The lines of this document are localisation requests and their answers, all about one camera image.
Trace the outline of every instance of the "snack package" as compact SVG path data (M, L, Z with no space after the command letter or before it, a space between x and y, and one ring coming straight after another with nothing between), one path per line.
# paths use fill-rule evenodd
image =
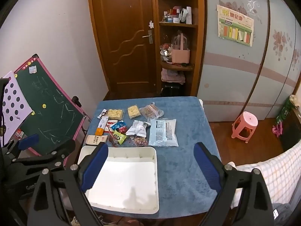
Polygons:
M147 139L146 138L143 138L143 137L134 137L133 138L133 141L134 141L134 144L137 146L137 147L143 147L143 146L148 146L148 142L147 142Z
M177 146L175 135L176 119L173 120L150 120L150 138L148 144L151 146Z
M146 138L146 127L149 125L146 121L134 121L133 125L126 132L126 135L137 135Z
M126 123L124 121L118 121L114 125L111 126L112 130L118 130L120 127L126 126Z
M124 142L124 140L125 140L125 138L126 138L126 135L123 135L123 134L117 132L116 130L115 130L115 132L113 133L113 136L118 140L118 143L119 143L120 145Z
M109 116L109 119L121 121L122 120L122 114L123 114L122 110L109 109L108 113L106 115Z
M158 119L164 115L164 111L160 110L155 103L151 103L139 109L141 114L149 121L150 119Z
M130 119L133 119L134 117L137 117L139 115L141 115L141 113L137 105L128 107L128 116L130 117Z
M102 118L99 121L98 127L96 129L95 135L101 136L103 134L103 131L106 127L106 123L108 121L109 117L108 116L102 116Z
M111 128L111 126L114 125L116 122L118 122L118 120L108 120L108 122L106 123L106 127L104 128L104 133L113 133L113 129Z
M97 116L97 118L98 118L98 119L101 119L101 117L102 117L103 115L105 115L105 114L106 114L106 109L103 109L102 112L100 113L100 115Z
M108 136L96 136L96 135L88 135L86 139L86 144L89 145L98 145L100 142L106 142Z
M109 132L109 142L112 144L113 147L118 147L118 140L113 136L112 132Z
M122 134L125 134L127 130L128 130L128 129L127 129L126 126L123 126L123 127L118 128L118 132L120 132L120 133L122 133Z

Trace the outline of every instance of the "white board with circles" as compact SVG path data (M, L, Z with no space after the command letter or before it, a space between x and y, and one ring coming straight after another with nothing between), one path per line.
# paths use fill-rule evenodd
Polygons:
M4 125L2 124L3 126L0 127L4 130L4 144L6 144L33 110L24 98L14 73L11 71L3 78L10 79L4 90L2 110L4 115ZM1 146L3 146L2 139L3 138L0 137Z

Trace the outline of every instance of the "white plastic tray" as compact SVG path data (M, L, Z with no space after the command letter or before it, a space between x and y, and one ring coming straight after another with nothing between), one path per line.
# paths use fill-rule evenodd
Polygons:
M84 146L78 164L95 147ZM90 204L110 211L154 214L159 210L157 154L153 147L109 148L93 187Z

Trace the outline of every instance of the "pink plastic stool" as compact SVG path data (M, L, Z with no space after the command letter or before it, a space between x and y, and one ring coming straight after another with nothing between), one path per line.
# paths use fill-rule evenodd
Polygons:
M232 136L231 138L239 138L241 140L245 140L246 143L250 140L253 133L255 132L255 129L258 125L258 120L255 115L252 113L244 111L232 124ZM239 135L239 133L246 128L246 130L249 133L249 136L247 138L242 137Z

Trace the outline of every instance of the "blue gripper pad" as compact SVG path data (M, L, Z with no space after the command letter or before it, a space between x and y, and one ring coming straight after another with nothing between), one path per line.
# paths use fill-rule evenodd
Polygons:
M212 159L214 159L214 156L210 154L201 142L195 144L193 154L210 188L219 192L222 188L220 184L221 177L213 163Z
M79 179L81 180L81 188L84 193L88 189L92 188L104 162L108 157L108 153L108 146L105 143L100 143L92 154L87 155L79 164Z
M39 135L38 134L33 134L27 138L24 138L19 141L18 148L19 150L26 150L29 147L37 144L39 142Z

